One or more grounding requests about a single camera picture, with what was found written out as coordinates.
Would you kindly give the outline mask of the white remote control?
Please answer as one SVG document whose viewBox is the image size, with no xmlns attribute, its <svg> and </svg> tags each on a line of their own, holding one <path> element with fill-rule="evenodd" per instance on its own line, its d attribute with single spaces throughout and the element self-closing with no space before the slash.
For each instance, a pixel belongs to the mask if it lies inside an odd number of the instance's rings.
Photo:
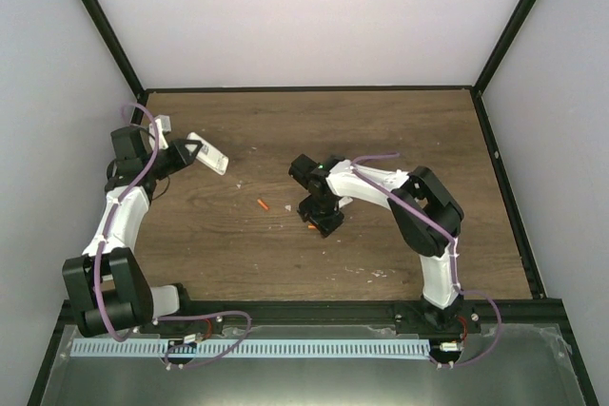
<svg viewBox="0 0 609 406">
<path fill-rule="evenodd" d="M 226 174 L 229 164 L 227 155 L 195 132 L 188 133 L 187 139 L 198 140 L 203 144 L 203 147 L 197 156 L 197 161 L 204 164 L 218 175 L 224 176 Z"/>
</svg>

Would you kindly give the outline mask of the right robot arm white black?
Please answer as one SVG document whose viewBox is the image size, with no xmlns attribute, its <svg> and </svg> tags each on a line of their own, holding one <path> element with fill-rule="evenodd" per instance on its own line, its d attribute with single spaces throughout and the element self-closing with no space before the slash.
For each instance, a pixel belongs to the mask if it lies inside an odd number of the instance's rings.
<svg viewBox="0 0 609 406">
<path fill-rule="evenodd" d="M 330 156 L 315 162 L 302 154 L 288 175 L 308 192 L 297 209 L 326 238 L 344 222 L 344 199 L 372 203 L 391 212 L 406 245 L 422 266 L 422 319 L 436 333 L 449 329 L 463 301 L 457 273 L 457 246 L 464 212 L 428 167 L 394 171 L 369 167 L 370 161 L 395 159 L 397 153 L 349 160 Z"/>
</svg>

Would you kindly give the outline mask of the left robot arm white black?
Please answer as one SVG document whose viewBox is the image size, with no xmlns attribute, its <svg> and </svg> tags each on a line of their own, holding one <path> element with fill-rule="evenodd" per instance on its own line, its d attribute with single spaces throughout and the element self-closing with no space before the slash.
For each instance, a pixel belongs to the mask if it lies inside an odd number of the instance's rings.
<svg viewBox="0 0 609 406">
<path fill-rule="evenodd" d="M 158 318 L 169 331 L 182 334 L 194 322 L 193 308 L 181 301 L 183 285 L 149 286 L 134 248 L 157 183 L 193 164 L 203 145 L 177 139 L 149 152 L 144 132 L 140 126 L 111 132 L 115 159 L 108 167 L 102 219 L 83 254 L 62 268 L 74 320 L 87 338 Z"/>
</svg>

